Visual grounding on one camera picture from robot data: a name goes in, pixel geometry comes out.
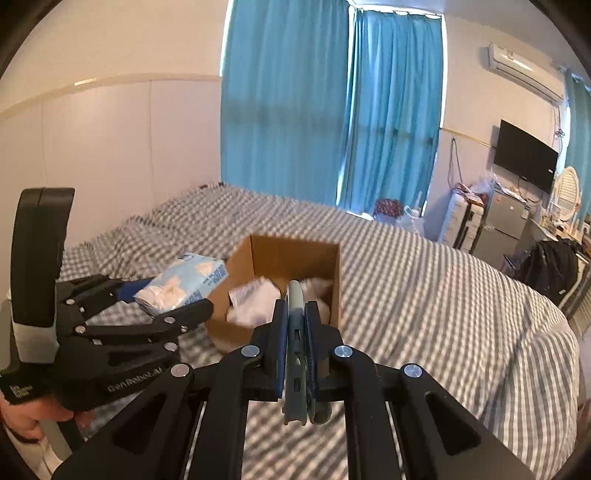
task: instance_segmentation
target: bed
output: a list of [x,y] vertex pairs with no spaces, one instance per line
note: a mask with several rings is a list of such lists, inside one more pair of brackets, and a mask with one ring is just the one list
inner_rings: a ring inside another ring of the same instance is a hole
[[[155,275],[184,251],[227,258],[249,233],[340,242],[344,341],[376,363],[416,362],[547,479],[573,450],[579,350],[564,316],[482,261],[342,210],[232,186],[197,189],[64,253],[61,277]],[[91,319],[149,322],[118,303]],[[194,367],[220,359],[200,326],[180,338]],[[99,429],[130,397],[98,410]],[[344,412],[284,427],[277,404],[251,403],[243,479],[347,478]]]

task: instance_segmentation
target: blue tissue package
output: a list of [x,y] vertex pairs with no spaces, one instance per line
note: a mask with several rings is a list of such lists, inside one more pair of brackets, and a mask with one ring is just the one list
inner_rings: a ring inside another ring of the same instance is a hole
[[186,252],[135,294],[152,316],[203,300],[228,277],[223,260]]

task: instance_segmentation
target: gray fridge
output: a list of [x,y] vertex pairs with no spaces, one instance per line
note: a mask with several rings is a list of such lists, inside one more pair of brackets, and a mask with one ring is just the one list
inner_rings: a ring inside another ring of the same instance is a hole
[[495,190],[489,201],[472,255],[501,270],[503,255],[512,255],[529,217],[525,203]]

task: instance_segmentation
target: cardboard box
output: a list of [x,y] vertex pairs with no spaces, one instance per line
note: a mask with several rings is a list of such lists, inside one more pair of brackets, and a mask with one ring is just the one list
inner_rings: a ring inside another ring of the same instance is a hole
[[250,341],[251,328],[226,321],[230,308],[228,292],[258,277],[271,280],[285,296],[290,280],[324,278],[333,280],[332,291],[322,298],[330,306],[329,324],[338,327],[340,319],[340,248],[338,244],[293,238],[250,235],[226,261],[228,278],[209,295],[213,315],[207,331],[221,352],[230,352]]

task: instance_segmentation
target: television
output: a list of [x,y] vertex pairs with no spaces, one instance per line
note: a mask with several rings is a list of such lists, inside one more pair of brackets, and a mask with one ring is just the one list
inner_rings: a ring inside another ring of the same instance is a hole
[[495,164],[550,193],[558,152],[521,128],[501,121]]

